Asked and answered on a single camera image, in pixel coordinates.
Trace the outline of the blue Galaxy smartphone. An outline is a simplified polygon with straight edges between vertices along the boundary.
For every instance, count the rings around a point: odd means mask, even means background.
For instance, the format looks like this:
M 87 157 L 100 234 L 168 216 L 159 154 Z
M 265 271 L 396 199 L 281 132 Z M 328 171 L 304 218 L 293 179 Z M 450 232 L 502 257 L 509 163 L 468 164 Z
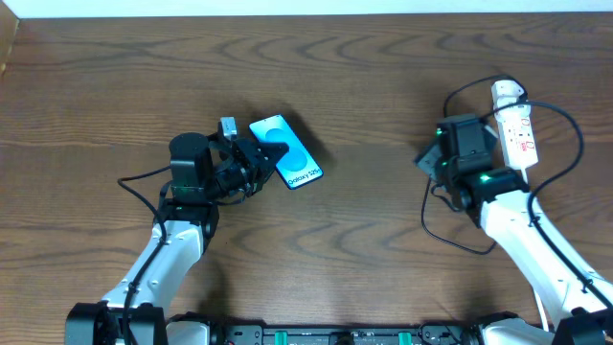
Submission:
M 261 143 L 287 144 L 288 151 L 276 169 L 288 189 L 296 190 L 324 176 L 323 169 L 281 114 L 256 121 L 249 129 Z

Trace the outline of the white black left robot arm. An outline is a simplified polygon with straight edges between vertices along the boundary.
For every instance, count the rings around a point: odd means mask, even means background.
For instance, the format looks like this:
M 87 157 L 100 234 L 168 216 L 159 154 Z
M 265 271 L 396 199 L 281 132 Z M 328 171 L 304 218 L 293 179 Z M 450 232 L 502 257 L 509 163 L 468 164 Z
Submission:
M 215 235 L 230 196 L 262 189 L 288 153 L 285 143 L 183 133 L 170 141 L 171 179 L 152 212 L 151 237 L 122 281 L 97 303 L 77 303 L 65 323 L 67 344 L 220 344 L 223 333 L 193 314 L 166 310 Z

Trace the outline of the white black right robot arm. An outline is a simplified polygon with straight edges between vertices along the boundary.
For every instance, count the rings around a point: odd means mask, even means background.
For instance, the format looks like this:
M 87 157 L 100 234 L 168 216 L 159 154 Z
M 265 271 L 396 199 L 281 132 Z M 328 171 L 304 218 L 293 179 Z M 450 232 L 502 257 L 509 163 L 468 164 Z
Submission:
M 612 285 L 561 235 L 521 175 L 534 165 L 526 115 L 499 115 L 497 129 L 474 114 L 445 118 L 416 158 L 441 187 L 449 207 L 467 214 L 510 256 L 553 326 L 544 330 L 514 314 L 493 315 L 462 336 L 464 344 L 604 344 L 612 336 Z

